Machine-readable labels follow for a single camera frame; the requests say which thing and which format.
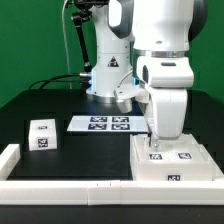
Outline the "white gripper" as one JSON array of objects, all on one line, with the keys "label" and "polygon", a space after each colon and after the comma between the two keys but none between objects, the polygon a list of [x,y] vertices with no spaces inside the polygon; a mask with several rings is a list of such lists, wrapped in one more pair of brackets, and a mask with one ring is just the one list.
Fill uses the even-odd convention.
[{"label": "white gripper", "polygon": [[152,132],[150,145],[158,148],[158,140],[178,139],[182,134],[188,94],[184,88],[146,88],[144,116]]}]

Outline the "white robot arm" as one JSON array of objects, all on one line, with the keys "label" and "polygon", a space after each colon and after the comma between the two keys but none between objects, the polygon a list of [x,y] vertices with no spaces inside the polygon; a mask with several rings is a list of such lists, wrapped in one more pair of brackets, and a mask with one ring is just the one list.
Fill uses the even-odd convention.
[{"label": "white robot arm", "polygon": [[145,116],[149,144],[178,139],[194,73],[186,53],[207,19],[205,0],[76,0],[81,21],[93,20],[98,61],[87,96]]}]

